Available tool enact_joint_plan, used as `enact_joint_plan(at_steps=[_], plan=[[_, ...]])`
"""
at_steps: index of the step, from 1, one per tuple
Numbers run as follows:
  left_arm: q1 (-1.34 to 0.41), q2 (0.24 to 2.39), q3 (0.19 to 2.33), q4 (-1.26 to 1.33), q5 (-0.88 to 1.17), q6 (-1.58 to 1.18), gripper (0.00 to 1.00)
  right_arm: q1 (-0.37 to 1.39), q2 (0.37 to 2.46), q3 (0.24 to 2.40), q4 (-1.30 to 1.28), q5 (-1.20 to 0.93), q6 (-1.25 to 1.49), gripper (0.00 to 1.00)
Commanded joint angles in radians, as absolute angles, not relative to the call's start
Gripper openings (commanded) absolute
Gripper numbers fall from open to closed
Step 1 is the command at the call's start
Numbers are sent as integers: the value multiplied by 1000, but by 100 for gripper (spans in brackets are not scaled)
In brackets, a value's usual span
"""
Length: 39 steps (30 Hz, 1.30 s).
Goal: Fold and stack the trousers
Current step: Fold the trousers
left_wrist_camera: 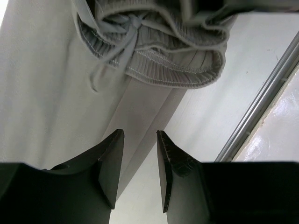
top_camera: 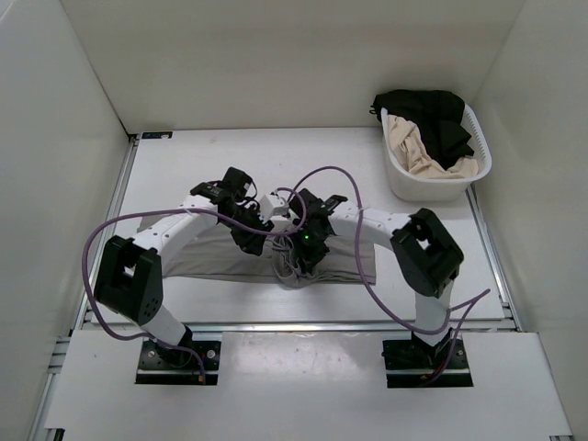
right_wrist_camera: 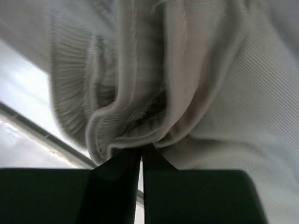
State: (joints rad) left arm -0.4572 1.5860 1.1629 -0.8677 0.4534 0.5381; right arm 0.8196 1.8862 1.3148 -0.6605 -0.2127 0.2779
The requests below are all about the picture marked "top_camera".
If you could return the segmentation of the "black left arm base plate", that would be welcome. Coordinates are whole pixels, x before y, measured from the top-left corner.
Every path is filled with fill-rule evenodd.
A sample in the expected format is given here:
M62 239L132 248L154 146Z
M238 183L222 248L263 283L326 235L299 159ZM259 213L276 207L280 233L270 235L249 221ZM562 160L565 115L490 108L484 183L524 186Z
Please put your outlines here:
M198 361L189 353L164 349L151 340L144 340L141 343L135 383L216 386L221 361L221 341L194 340L193 349L203 362L204 376L200 374Z

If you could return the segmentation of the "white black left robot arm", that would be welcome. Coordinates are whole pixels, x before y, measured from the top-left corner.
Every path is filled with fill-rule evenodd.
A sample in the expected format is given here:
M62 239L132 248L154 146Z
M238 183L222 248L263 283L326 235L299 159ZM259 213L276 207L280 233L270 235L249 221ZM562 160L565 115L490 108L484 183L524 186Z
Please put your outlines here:
M96 282L86 283L94 312L106 307L141 329L171 367L200 361L193 334L164 306L164 268L200 234L221 224L236 246L259 256L272 222L260 215L247 193L253 178L231 167L220 181L191 189L177 209L155 211L156 223L130 238L112 236L105 244Z

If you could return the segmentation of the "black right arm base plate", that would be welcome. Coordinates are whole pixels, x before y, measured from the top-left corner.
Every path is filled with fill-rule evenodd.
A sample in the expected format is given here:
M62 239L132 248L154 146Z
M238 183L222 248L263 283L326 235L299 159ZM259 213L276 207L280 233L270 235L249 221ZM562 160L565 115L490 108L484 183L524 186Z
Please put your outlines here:
M431 384L434 377L444 365L450 344L443 352L430 359L420 348L409 340L384 340L382 357L386 370L388 389L422 388L470 388L473 380L469 370L467 353L461 339L458 339L453 355L447 366Z

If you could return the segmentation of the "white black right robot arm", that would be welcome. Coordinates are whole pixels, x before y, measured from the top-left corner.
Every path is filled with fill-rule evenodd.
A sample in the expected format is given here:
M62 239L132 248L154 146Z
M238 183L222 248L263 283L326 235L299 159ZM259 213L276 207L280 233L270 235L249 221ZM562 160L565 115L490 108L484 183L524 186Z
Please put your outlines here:
M292 236L300 269L314 269L329 253L326 241L332 237L350 239L354 252L362 242L392 251L415 295L415 322L409 327L413 358L427 368L449 360L455 348L449 300L464 254L433 211L399 215L361 208L339 195L322 200L307 189L300 195L302 200L288 204L300 227Z

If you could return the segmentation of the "grey trousers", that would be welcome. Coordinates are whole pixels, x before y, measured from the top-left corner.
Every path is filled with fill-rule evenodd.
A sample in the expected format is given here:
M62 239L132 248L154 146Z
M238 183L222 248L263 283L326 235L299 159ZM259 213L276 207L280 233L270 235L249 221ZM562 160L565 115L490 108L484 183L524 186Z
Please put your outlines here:
M355 241L332 236L325 241L327 255L311 272L295 260L288 238L267 239L259 256L244 253L231 230L217 223L186 244L164 266L165 277L192 277L243 283L280 283L299 289L313 283L359 283Z

